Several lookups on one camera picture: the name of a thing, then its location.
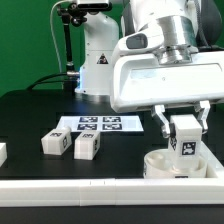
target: black tabletop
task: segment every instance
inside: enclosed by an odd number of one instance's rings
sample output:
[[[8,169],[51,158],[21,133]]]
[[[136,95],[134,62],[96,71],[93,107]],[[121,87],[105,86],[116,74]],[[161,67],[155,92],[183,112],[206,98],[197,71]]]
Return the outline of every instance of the black tabletop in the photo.
[[[166,116],[193,112],[193,108],[168,110]],[[140,117],[144,132],[101,133],[101,147],[92,161],[74,160],[74,144],[62,156],[43,154],[41,138],[56,128],[61,116],[95,115],[117,114],[109,103],[78,100],[63,91],[13,91],[1,97],[0,142],[7,143],[8,159],[0,169],[0,180],[142,178],[145,154],[167,147],[159,125],[146,111],[130,113]],[[223,163],[224,111],[213,106],[208,126],[209,132],[203,141]],[[73,141],[78,135],[72,133]],[[74,220],[77,223],[92,220],[97,223],[202,223],[201,219],[204,223],[214,220],[221,223],[223,208],[222,205],[1,208],[0,217],[4,223],[71,223]]]

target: green backdrop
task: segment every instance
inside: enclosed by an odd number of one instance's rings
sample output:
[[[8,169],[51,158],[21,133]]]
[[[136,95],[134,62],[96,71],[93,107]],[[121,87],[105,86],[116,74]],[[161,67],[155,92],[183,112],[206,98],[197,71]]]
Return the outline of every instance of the green backdrop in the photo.
[[[2,2],[0,12],[0,96],[25,89],[37,79],[58,73],[58,63],[50,32],[50,11],[57,0],[20,0]],[[224,1],[216,0],[224,15]],[[107,13],[119,21],[122,5],[114,5]],[[54,27],[59,51],[65,59],[61,19],[54,14]],[[82,28],[71,28],[74,61],[79,67],[84,61]],[[218,44],[224,46],[224,33]],[[38,88],[61,88],[61,84]]]

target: marker sheet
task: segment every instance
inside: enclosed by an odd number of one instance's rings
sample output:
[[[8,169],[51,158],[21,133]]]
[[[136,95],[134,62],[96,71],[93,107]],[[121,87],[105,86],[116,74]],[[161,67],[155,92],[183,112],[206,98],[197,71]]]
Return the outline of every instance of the marker sheet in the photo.
[[[82,132],[83,130],[96,130],[100,132],[143,131],[138,116],[62,116],[57,129],[66,126],[69,126],[72,132]]]

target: white platform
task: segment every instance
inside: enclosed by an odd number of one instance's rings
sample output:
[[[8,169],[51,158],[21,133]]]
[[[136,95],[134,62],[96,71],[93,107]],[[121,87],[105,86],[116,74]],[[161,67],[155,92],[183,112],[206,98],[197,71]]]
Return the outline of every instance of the white platform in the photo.
[[[0,206],[224,204],[224,167],[202,143],[207,178],[0,181]]]

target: white object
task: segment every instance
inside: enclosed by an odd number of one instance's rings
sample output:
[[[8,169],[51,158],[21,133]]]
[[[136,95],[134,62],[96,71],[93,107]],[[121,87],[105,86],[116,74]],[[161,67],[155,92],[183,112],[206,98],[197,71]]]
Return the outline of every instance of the white object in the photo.
[[[224,204],[224,167],[201,142],[206,178],[0,181],[0,207]]]
[[[192,0],[130,0],[135,31],[138,32],[151,21],[172,15],[184,16],[193,21],[195,34],[197,22]]]
[[[84,23],[85,62],[80,68],[80,86],[76,93],[109,96],[113,74],[111,56],[119,40],[118,24],[103,13],[87,14]]]
[[[120,58],[114,67],[111,107],[116,112],[181,107],[224,98],[224,52],[192,54],[192,63],[159,65],[153,54]]]
[[[71,129],[53,129],[41,139],[41,142],[44,154],[62,155],[72,144]]]
[[[83,131],[75,140],[74,158],[92,160],[100,148],[100,132]]]
[[[127,47],[127,40],[132,37],[139,38],[140,36],[144,36],[145,39],[147,39],[147,41],[145,40],[147,46],[140,49],[129,49]],[[164,36],[161,27],[156,23],[156,21],[154,23],[150,23],[147,29],[138,32],[137,34],[135,33],[121,38],[118,41],[112,55],[112,64],[115,65],[120,56],[151,52],[152,50],[159,48],[163,42]]]
[[[6,143],[0,143],[0,167],[7,159]]]
[[[207,160],[200,156],[202,127],[193,115],[171,116],[175,134],[168,149],[151,151],[144,158],[145,178],[204,178]]]
[[[193,115],[171,116],[176,136],[169,138],[168,150],[176,170],[197,170],[202,127]]]
[[[139,116],[62,116],[57,129],[70,126],[72,132],[95,130],[100,132],[142,132]]]

